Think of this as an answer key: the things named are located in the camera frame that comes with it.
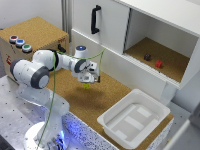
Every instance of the cabinet door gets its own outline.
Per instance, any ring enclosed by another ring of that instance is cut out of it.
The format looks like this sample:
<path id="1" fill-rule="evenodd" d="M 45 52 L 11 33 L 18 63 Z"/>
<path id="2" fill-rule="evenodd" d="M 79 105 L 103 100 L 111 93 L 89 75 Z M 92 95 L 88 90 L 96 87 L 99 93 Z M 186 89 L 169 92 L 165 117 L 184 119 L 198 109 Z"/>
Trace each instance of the cabinet door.
<path id="1" fill-rule="evenodd" d="M 96 28 L 100 31 L 91 34 L 91 14 L 96 5 Z M 73 29 L 95 42 L 122 54 L 130 9 L 112 0 L 74 0 Z"/>

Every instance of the brown cardboard box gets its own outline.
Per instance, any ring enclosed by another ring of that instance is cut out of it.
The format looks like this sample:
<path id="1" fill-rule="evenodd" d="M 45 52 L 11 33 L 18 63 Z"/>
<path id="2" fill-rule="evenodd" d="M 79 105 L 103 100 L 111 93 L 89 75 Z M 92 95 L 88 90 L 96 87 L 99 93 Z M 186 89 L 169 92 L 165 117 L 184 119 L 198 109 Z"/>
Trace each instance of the brown cardboard box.
<path id="1" fill-rule="evenodd" d="M 9 38 L 12 35 L 17 35 L 19 39 L 25 40 L 26 44 L 32 46 L 33 51 L 29 54 L 23 53 L 22 49 L 18 49 L 14 44 L 10 44 Z M 40 17 L 35 17 L 1 30 L 0 49 L 6 74 L 14 79 L 10 73 L 10 64 L 14 59 L 31 60 L 34 52 L 37 50 L 58 50 L 58 44 L 61 44 L 69 53 L 69 35 Z"/>

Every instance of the white plastic bin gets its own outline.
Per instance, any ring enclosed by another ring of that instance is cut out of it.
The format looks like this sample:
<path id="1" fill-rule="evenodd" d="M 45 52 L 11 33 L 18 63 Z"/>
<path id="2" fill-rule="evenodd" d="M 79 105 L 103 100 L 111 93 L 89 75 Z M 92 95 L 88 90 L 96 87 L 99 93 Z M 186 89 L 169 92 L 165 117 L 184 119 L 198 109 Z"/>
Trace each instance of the white plastic bin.
<path id="1" fill-rule="evenodd" d="M 135 149 L 169 113 L 169 108 L 134 89 L 97 121 L 105 133 L 122 147 Z"/>

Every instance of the black door handle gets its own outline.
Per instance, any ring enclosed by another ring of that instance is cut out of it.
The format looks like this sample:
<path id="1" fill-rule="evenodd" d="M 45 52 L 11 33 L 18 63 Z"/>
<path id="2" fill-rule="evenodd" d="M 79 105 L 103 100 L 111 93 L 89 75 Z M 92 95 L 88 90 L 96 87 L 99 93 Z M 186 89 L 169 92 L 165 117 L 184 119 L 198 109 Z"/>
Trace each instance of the black door handle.
<path id="1" fill-rule="evenodd" d="M 96 5 L 96 8 L 92 9 L 91 31 L 92 34 L 98 33 L 100 30 L 96 28 L 96 11 L 101 10 L 101 7 Z"/>

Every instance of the green cable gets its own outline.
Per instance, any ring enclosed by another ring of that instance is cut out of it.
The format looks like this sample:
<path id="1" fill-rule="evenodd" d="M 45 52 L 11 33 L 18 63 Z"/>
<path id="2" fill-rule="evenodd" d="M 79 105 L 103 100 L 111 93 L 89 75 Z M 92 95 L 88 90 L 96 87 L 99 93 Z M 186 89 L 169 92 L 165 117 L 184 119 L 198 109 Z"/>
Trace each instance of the green cable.
<path id="1" fill-rule="evenodd" d="M 104 53 L 105 50 L 106 50 L 106 48 L 104 48 L 103 51 L 101 51 L 99 54 L 97 54 L 97 55 L 95 55 L 95 56 L 93 56 L 93 57 L 89 57 L 89 58 L 78 58 L 78 57 L 74 57 L 74 56 L 68 55 L 68 54 L 66 54 L 66 53 L 62 53 L 62 52 L 58 52 L 58 53 L 67 55 L 67 56 L 72 57 L 72 58 L 76 58 L 76 59 L 85 59 L 85 60 L 87 60 L 87 59 L 93 59 L 93 58 L 96 58 L 96 57 L 98 57 L 99 55 L 101 55 L 100 64 L 99 64 L 99 75 L 100 75 L 100 71 L 101 71 L 101 60 L 102 60 L 102 56 L 103 56 L 103 53 Z M 49 122 L 49 118 L 50 118 L 50 116 L 51 116 L 51 110 L 52 110 L 52 107 L 53 107 L 53 100 L 54 100 L 55 87 L 56 87 L 55 54 L 54 54 L 54 53 L 53 53 L 53 64 L 54 64 L 54 89 L 53 89 L 53 97 L 52 97 L 52 101 L 51 101 L 51 107 L 50 107 L 50 111 L 49 111 L 49 116 L 48 116 L 48 119 L 47 119 L 47 123 L 45 124 L 44 130 L 43 130 L 43 132 L 42 132 L 42 136 L 41 136 L 40 141 L 39 141 L 39 143 L 38 143 L 37 150 L 38 150 L 38 147 L 39 147 L 39 145 L 40 145 L 40 143 L 41 143 L 41 140 L 42 140 L 42 137 L 43 137 L 44 132 L 45 132 L 45 130 L 46 130 L 47 124 L 48 124 L 48 122 Z"/>
<path id="2" fill-rule="evenodd" d="M 40 138 L 40 141 L 39 141 L 39 143 L 38 143 L 37 150 L 38 150 L 38 147 L 39 147 L 39 145 L 40 145 L 40 143 L 41 143 L 41 140 L 42 140 L 42 137 L 43 137 L 44 132 L 45 132 L 45 130 L 46 130 L 47 124 L 48 124 L 48 122 L 49 122 L 49 118 L 50 118 L 50 116 L 51 116 L 51 110 L 52 110 L 52 107 L 53 107 L 54 94 L 55 94 L 55 90 L 56 90 L 55 53 L 53 53 L 53 64 L 54 64 L 54 89 L 53 89 L 53 97 L 52 97 L 52 101 L 51 101 L 51 107 L 50 107 L 50 110 L 49 110 L 49 116 L 48 116 L 47 122 L 46 122 L 46 124 L 45 124 L 44 130 L 43 130 L 43 132 L 42 132 L 42 136 L 41 136 L 41 138 Z"/>

